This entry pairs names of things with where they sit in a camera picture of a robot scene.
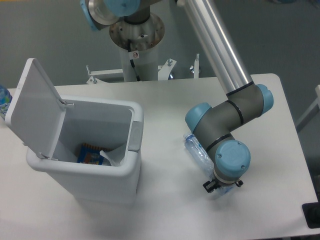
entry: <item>table surface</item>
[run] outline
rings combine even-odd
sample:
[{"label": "table surface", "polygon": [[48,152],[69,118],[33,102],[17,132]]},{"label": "table surface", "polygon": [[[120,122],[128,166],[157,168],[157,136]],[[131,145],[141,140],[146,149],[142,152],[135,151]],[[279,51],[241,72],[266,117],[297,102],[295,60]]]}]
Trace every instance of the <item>table surface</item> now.
[{"label": "table surface", "polygon": [[317,197],[279,78],[252,76],[273,108],[233,136],[251,151],[244,185],[217,197],[184,147],[187,111],[227,98],[217,78],[56,87],[60,94],[138,102],[144,109],[142,165],[133,205],[75,199],[26,162],[27,147],[0,119],[0,239],[250,240],[320,233],[302,204]]}]

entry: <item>lid hinge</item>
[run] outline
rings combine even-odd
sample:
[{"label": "lid hinge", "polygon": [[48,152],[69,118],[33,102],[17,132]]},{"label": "lid hinge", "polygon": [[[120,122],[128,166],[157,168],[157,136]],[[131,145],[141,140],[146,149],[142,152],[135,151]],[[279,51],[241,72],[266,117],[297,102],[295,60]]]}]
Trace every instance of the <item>lid hinge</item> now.
[{"label": "lid hinge", "polygon": [[75,105],[74,103],[66,102],[65,100],[62,100],[62,99],[59,99],[59,102],[60,102],[61,104],[63,104],[63,106],[64,106],[65,108],[67,108],[67,107],[73,107],[73,106]]},{"label": "lid hinge", "polygon": [[40,158],[41,159],[49,159],[50,157],[49,156],[46,156],[46,155],[44,155],[43,153],[40,153]]}]

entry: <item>trash bin lid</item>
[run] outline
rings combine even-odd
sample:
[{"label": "trash bin lid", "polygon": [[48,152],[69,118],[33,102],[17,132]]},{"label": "trash bin lid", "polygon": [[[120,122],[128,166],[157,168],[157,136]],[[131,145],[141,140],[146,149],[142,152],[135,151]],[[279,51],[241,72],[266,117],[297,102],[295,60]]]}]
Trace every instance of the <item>trash bin lid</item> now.
[{"label": "trash bin lid", "polygon": [[25,64],[10,107],[6,125],[39,158],[50,159],[66,115],[66,106],[35,58]]}]

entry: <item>trash bin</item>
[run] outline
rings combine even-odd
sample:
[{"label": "trash bin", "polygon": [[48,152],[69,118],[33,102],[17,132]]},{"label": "trash bin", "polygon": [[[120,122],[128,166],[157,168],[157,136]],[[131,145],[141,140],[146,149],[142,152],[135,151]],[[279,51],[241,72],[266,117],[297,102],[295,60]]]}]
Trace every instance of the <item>trash bin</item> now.
[{"label": "trash bin", "polygon": [[[132,203],[141,165],[144,114],[138,103],[60,96],[35,58],[27,60],[5,117],[28,146],[27,163],[76,198]],[[123,149],[119,166],[77,163],[81,145]]]}]

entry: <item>light blue joint cap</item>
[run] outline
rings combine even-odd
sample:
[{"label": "light blue joint cap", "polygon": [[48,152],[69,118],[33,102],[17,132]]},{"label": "light blue joint cap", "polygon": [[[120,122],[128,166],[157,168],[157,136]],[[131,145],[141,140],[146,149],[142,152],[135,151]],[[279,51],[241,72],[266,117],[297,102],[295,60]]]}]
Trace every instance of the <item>light blue joint cap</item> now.
[{"label": "light blue joint cap", "polygon": [[230,178],[240,178],[249,168],[251,154],[248,147],[237,140],[228,140],[215,153],[216,167]]},{"label": "light blue joint cap", "polygon": [[140,0],[104,0],[104,3],[117,17],[134,14],[140,6]]},{"label": "light blue joint cap", "polygon": [[272,92],[263,84],[256,85],[262,92],[263,96],[263,111],[262,114],[268,112],[274,105],[274,96]]},{"label": "light blue joint cap", "polygon": [[211,108],[209,103],[203,102],[191,108],[185,115],[185,122],[188,125],[190,131],[193,133],[196,126],[200,122],[201,118]]},{"label": "light blue joint cap", "polygon": [[90,14],[89,14],[87,6],[86,6],[86,1],[85,0],[80,0],[80,6],[81,6],[82,11],[84,13],[84,16],[86,18],[86,21],[90,25],[91,30],[94,31],[94,32],[99,31],[99,29],[96,27],[96,25],[94,24],[94,22],[92,21],[92,19],[90,17]]}]

